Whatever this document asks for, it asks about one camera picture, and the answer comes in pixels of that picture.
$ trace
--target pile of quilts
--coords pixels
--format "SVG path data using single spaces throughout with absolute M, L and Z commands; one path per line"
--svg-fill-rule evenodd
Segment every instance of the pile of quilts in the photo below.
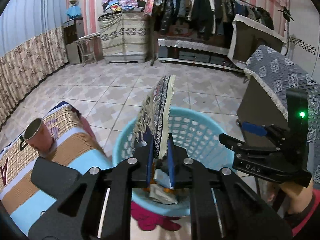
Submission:
M 129 11 L 138 7 L 137 0 L 102 0 L 103 11 Z

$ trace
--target small table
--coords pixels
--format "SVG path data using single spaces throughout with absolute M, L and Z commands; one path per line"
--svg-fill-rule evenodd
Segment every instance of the small table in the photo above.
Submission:
M 78 40 L 74 41 L 74 43 L 76 43 L 80 49 L 82 62 L 84 63 L 83 66 L 85 66 L 88 61 L 88 59 L 87 60 L 84 59 L 85 57 L 92 57 L 94 59 L 95 63 L 96 64 L 98 63 L 96 56 L 94 54 L 94 44 L 95 44 L 95 41 L 99 38 L 99 36 L 100 36 L 100 33 L 92 33 L 92 34 L 83 36 L 83 37 L 79 38 Z M 92 50 L 90 48 L 90 41 L 93 41 L 92 42 Z

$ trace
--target gray patterned cloth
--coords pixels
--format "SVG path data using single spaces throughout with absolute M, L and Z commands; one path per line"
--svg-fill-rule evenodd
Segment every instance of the gray patterned cloth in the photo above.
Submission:
M 301 88 L 308 95 L 308 170 L 313 173 L 314 188 L 320 189 L 320 85 L 290 59 L 261 45 L 246 62 L 244 72 L 254 77 L 265 89 L 288 120 L 286 89 Z

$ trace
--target floral curtain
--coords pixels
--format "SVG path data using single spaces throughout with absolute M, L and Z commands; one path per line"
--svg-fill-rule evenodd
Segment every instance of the floral curtain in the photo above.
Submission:
M 62 32 L 42 33 L 0 58 L 0 125 L 39 81 L 68 62 Z

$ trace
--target blue curtain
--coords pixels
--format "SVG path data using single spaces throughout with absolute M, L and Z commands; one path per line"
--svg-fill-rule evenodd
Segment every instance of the blue curtain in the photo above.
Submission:
M 66 0 L 10 0 L 0 16 L 0 57 L 67 20 Z

